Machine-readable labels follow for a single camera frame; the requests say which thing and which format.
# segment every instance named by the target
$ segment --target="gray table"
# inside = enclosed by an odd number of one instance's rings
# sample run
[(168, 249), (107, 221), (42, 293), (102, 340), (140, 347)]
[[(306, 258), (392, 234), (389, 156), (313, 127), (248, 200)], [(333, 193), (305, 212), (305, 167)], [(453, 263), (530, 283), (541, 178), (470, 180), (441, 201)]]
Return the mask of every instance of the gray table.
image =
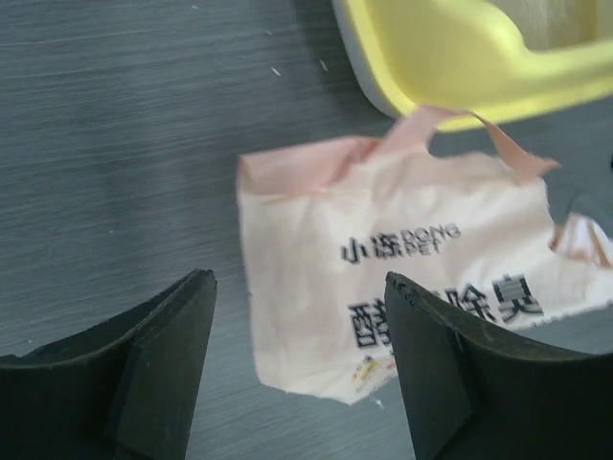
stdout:
[[(390, 124), (352, 76), (329, 0), (4, 0), (0, 353), (212, 268), (219, 295), (189, 459), (412, 458), (397, 383), (375, 396), (382, 406), (354, 407), (259, 385), (235, 204), (239, 154)], [(548, 176), (556, 219), (581, 187), (613, 209), (613, 101), (508, 131), (565, 166)], [(470, 149), (489, 149), (483, 132), (435, 142)], [(612, 325), (603, 311), (530, 334), (601, 352), (613, 350)]]

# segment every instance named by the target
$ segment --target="chinese character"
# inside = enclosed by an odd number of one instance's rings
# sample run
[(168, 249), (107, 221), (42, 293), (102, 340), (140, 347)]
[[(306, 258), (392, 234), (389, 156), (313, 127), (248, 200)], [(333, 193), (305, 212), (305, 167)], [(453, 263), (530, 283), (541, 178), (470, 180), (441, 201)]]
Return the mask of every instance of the chinese character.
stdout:
[(486, 321), (496, 322), (496, 317), (489, 310), (488, 298), (475, 286), (467, 284), (461, 294), (456, 289), (447, 289), (445, 293), (447, 294), (447, 301), (454, 307), (479, 316)]
[(341, 257), (344, 261), (355, 265), (359, 264), (362, 258), (367, 258), (368, 252), (366, 252), (364, 244), (360, 244), (355, 238), (351, 238), (349, 247), (342, 247)]
[(379, 259), (388, 259), (402, 256), (400, 249), (400, 241), (398, 235), (393, 233), (379, 233), (376, 237), (371, 237), (373, 248), (375, 249), (375, 257)]
[(373, 326), (376, 334), (383, 345), (389, 345), (391, 340), (390, 330), (387, 326), (387, 309), (385, 308), (385, 303), (381, 299), (375, 299), (371, 307), (373, 308), (371, 318), (373, 319)]
[(368, 304), (357, 304), (349, 307), (352, 313), (353, 332), (357, 348), (374, 347), (376, 334), (373, 319), (368, 312)]
[(505, 323), (509, 323), (520, 312), (543, 314), (543, 309), (530, 293), (524, 276), (505, 275), (502, 280), (494, 281), (492, 285)]

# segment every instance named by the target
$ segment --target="yellow container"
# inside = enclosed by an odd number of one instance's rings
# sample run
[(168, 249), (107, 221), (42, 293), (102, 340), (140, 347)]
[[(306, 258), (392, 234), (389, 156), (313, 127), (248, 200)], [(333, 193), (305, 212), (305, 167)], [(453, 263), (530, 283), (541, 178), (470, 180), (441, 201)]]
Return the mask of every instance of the yellow container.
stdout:
[[(381, 111), (433, 104), (501, 123), (613, 93), (613, 0), (574, 0), (565, 22), (521, 24), (520, 3), (564, 1), (334, 0), (334, 9), (360, 86)], [(442, 129), (476, 126), (465, 118)]]

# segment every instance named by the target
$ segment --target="dark wood surface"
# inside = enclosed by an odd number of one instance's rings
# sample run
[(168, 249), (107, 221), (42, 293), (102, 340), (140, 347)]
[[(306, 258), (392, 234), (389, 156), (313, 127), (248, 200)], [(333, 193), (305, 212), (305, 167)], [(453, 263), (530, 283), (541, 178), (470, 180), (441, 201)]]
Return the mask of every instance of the dark wood surface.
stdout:
[[(259, 385), (251, 356), (238, 155), (391, 124), (359, 90), (329, 0), (5, 0), (0, 63), (0, 353), (211, 268), (189, 459), (413, 457), (397, 383), (375, 395), (382, 405), (346, 407)], [(555, 219), (579, 193), (613, 210), (613, 101), (507, 129), (562, 162), (547, 177)], [(489, 149), (482, 131), (435, 142), (473, 149)], [(602, 311), (529, 334), (611, 351), (612, 325)]]

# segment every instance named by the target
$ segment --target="yellow plastic bin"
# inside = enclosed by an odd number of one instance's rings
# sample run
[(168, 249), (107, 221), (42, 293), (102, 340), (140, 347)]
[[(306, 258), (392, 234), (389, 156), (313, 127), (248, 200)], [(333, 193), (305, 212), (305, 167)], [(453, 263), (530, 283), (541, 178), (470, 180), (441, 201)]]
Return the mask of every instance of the yellow plastic bin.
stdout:
[(333, 4), (362, 90), (392, 117), (433, 104), (501, 123), (613, 93), (613, 0)]

